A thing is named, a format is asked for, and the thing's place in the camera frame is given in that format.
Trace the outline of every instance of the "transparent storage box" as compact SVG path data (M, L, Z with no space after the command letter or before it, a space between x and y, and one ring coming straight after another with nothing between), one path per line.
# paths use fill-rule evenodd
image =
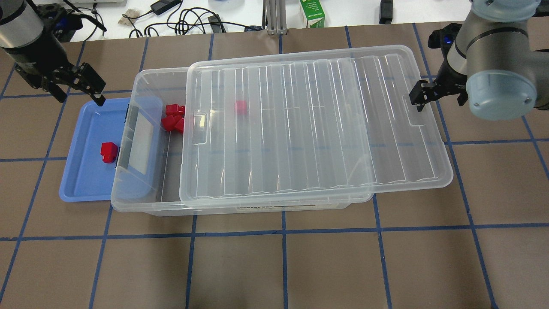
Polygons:
M161 216L332 209L446 186L453 173L433 112L418 113L408 97L419 79L405 46L143 71L113 207ZM174 103L186 105L183 136L160 125Z

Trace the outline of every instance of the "brown table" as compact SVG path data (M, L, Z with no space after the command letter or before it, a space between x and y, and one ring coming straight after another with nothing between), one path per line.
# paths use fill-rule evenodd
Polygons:
M436 74L446 23L68 43L107 98L141 69L279 52L402 44ZM549 47L548 18L530 22ZM158 218L58 189L87 96L58 103L0 53L0 291L19 308L544 308L549 304L549 113L487 122L435 105L456 176L344 210Z

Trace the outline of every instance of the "metal bracket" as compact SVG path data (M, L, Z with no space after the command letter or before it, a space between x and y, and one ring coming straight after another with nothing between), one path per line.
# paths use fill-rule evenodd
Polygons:
M286 34L286 0L263 0L263 28L268 34Z

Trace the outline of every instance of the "green box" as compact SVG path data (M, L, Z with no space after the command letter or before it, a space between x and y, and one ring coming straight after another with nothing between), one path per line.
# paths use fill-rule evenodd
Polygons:
M320 5L320 0L300 0L303 21L307 28L324 28L326 15Z

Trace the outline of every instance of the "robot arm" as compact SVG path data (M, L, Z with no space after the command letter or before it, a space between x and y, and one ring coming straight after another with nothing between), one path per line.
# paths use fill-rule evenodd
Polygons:
M58 85L69 85L102 106L103 79L88 63L76 67L69 62L35 9L32 1L0 1L0 48L15 60L15 71L31 87L50 92L59 102L66 99L66 93Z
M477 117L503 120L533 108L549 109L549 53L529 48L526 21L541 0L471 0L463 26L433 32L429 47L444 55L438 77L410 93L421 111L431 101L459 94Z

